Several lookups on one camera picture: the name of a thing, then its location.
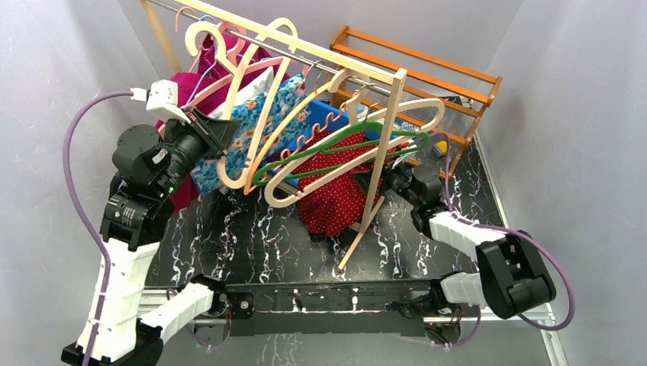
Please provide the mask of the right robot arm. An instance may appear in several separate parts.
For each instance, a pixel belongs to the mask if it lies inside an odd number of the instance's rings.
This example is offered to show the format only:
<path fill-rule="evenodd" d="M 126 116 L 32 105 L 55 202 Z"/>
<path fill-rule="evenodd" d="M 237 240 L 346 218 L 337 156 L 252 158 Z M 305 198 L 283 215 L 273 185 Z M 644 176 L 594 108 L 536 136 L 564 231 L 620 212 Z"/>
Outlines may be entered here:
<path fill-rule="evenodd" d="M 420 179 L 412 166 L 399 163 L 381 172 L 379 191 L 392 191 L 412 204 L 414 227 L 475 260 L 478 272 L 454 271 L 431 282 L 429 293 L 399 300 L 387 308 L 406 314 L 433 310 L 448 316 L 466 303 L 488 307 L 509 319 L 555 299 L 556 289 L 539 250 L 526 233 L 512 234 L 469 223 L 443 201 L 439 178 Z"/>

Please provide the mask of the green velvet hanger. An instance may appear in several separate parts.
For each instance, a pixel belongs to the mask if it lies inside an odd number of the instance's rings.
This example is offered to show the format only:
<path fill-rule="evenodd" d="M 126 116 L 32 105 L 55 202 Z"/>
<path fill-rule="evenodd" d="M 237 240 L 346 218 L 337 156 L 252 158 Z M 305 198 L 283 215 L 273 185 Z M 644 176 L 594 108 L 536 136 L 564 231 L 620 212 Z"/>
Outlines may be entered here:
<path fill-rule="evenodd" d="M 333 134 L 330 134 L 329 135 L 330 140 L 327 140 L 327 141 L 321 140 L 315 143 L 313 146 L 311 146 L 308 149 L 304 149 L 303 151 L 293 153 L 288 157 L 285 157 L 283 159 L 270 162 L 264 165 L 254 174 L 252 182 L 256 186 L 267 185 L 269 183 L 269 180 L 264 179 L 264 176 L 266 175 L 267 172 L 274 171 L 278 168 L 281 168 L 281 172 L 286 172 L 288 171 L 287 165 L 292 162 L 296 162 L 299 159 L 303 159 L 305 161 L 305 160 L 308 160 L 311 156 L 314 156 L 317 154 L 341 153 L 347 150 L 364 149 L 364 148 L 376 146 L 378 145 L 378 140 L 367 140 L 367 141 L 362 141 L 351 145 L 336 147 L 338 143 L 342 142 L 349 136 L 354 136 L 358 133 L 365 133 L 365 132 L 375 132 L 380 134 L 384 128 L 385 128 L 384 124 L 381 124 L 375 120 L 370 120 L 368 122 L 361 122 L 357 125 L 344 127 L 343 129 L 338 130 L 335 136 L 333 136 Z M 426 147 L 430 143 L 430 138 L 431 138 L 431 136 L 427 132 L 423 132 L 421 129 L 392 130 L 391 135 L 396 136 L 396 139 L 390 140 L 388 142 L 388 143 L 394 143 L 394 145 L 392 147 L 388 147 L 387 149 L 394 148 L 395 146 L 400 146 L 402 143 L 407 142 L 408 140 L 418 139 L 420 142 L 416 146 L 409 146 L 403 150 L 387 153 L 386 154 L 387 157 L 399 156 L 406 153 L 415 153 L 416 151 Z"/>

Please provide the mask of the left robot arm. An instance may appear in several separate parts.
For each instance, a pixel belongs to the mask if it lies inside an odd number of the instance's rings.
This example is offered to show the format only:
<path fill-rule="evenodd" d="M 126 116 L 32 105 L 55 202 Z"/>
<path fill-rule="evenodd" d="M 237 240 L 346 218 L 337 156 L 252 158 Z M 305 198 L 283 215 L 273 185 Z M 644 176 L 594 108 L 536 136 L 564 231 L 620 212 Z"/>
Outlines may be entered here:
<path fill-rule="evenodd" d="M 199 274 L 156 309 L 139 314 L 146 275 L 175 206 L 172 195 L 205 157 L 224 156 L 240 123 L 190 109 L 164 132 L 126 129 L 112 156 L 99 230 L 103 257 L 88 321 L 61 359 L 71 365 L 154 365 L 164 345 L 195 317 L 230 308 L 225 284 Z"/>

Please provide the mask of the cream wooden hanger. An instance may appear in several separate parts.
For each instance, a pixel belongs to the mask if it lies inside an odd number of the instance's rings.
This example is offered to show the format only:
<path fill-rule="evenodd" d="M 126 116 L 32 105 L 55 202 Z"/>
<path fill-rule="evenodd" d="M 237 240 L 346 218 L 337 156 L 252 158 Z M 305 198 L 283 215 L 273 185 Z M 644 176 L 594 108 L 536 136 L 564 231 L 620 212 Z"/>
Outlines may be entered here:
<path fill-rule="evenodd" d="M 274 171 L 269 171 L 264 176 L 264 179 L 268 179 L 269 183 L 264 185 L 265 188 L 265 198 L 266 201 L 273 207 L 287 207 L 290 204 L 295 203 L 296 201 L 302 199 L 311 192 L 317 190 L 321 186 L 325 185 L 327 182 L 334 180 L 345 172 L 348 172 L 350 169 L 361 165 L 365 162 L 373 162 L 376 168 L 381 168 L 384 164 L 384 160 L 387 157 L 387 153 L 393 153 L 400 149 L 400 146 L 395 146 L 394 148 L 387 149 L 392 147 L 394 143 L 388 143 L 390 140 L 395 140 L 396 136 L 391 135 L 391 131 L 394 130 L 394 118 L 396 114 L 402 111 L 408 111 L 411 109 L 418 108 L 436 108 L 437 112 L 434 118 L 428 123 L 424 124 L 421 129 L 423 132 L 430 134 L 430 131 L 436 127 L 436 125 L 442 120 L 445 112 L 445 104 L 440 98 L 424 98 L 417 99 L 412 101 L 401 102 L 401 89 L 404 84 L 404 77 L 406 76 L 406 70 L 400 69 L 398 73 L 401 75 L 399 78 L 394 79 L 392 90 L 387 93 L 387 96 L 390 97 L 389 104 L 386 108 L 382 108 L 380 111 L 376 111 L 372 114 L 368 114 L 365 119 L 359 120 L 356 113 L 356 105 L 361 101 L 364 95 L 367 94 L 367 87 L 364 85 L 360 87 L 355 93 L 349 97 L 349 99 L 343 104 L 343 109 L 348 115 L 349 123 L 344 126 L 353 126 L 361 122 L 368 122 L 370 120 L 378 121 L 381 124 L 384 124 L 384 129 L 380 133 L 380 138 L 378 139 L 378 145 L 368 152 L 363 153 L 360 156 L 357 156 L 353 160 L 341 164 L 334 165 L 324 169 L 313 170 L 309 172 L 304 172 L 301 174 L 294 175 L 292 171 L 296 169 L 299 165 L 305 162 L 303 159 L 299 159 L 296 162 L 292 162 L 287 165 L 288 171 L 281 172 L 281 168 L 278 168 Z M 312 184 L 306 186 L 304 189 L 297 191 L 291 197 L 278 199 L 274 196 L 274 189 L 278 187 L 278 184 L 285 180 L 293 180 L 296 178 L 304 178 L 311 175 L 319 175 L 320 178 L 314 181 Z"/>
<path fill-rule="evenodd" d="M 290 113 L 305 99 L 306 70 L 288 76 L 291 60 L 270 57 L 256 44 L 230 37 L 233 23 L 213 24 L 212 31 L 190 54 L 198 70 L 178 72 L 178 106 L 195 108 L 210 118 L 240 122 L 227 153 L 204 157 L 191 172 L 197 192 L 251 188 L 251 177 L 267 155 L 281 152 L 308 127 L 309 111 Z"/>

